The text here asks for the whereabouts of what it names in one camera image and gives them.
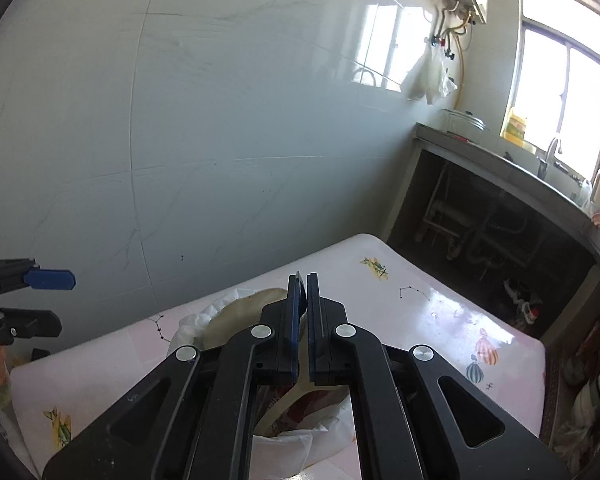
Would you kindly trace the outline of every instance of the hanging plastic bag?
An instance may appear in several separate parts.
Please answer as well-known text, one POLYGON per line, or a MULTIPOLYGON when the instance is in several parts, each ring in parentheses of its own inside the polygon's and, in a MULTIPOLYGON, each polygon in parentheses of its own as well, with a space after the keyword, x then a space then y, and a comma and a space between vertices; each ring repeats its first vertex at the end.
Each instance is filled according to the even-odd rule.
POLYGON ((427 97, 432 105, 458 88, 446 73, 444 48, 427 43, 425 51, 400 85, 409 99, 427 97))
MULTIPOLYGON (((190 314, 180 320, 169 345, 169 354, 186 344, 200 349, 224 344, 234 333, 256 324, 264 305, 283 298, 286 298, 286 290, 282 288, 260 291, 234 288, 202 312, 190 314)), ((279 392, 268 386, 262 389, 264 394, 269 395, 263 406, 263 411, 266 412, 280 400, 275 397, 279 392)), ((333 404, 320 406, 320 409, 308 413, 294 424, 294 429, 271 437, 254 435, 250 480, 278 480, 294 476, 302 469, 350 446, 356 438, 351 399, 346 392, 344 395, 339 391, 331 393, 333 397, 318 398, 314 405, 329 402, 329 398, 335 399, 333 404)), ((256 411, 261 403, 256 398, 256 411)))

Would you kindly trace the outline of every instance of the kitchen counter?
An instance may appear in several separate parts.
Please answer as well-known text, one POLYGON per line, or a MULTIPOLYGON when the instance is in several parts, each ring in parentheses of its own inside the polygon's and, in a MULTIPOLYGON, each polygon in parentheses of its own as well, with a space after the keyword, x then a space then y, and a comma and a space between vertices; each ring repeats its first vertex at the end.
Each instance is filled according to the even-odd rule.
POLYGON ((595 227, 589 216, 575 203, 505 158, 461 137, 423 124, 416 126, 411 161, 383 233, 385 241, 397 219, 422 150, 471 171, 526 203, 573 237, 593 255, 600 266, 600 228, 595 227))

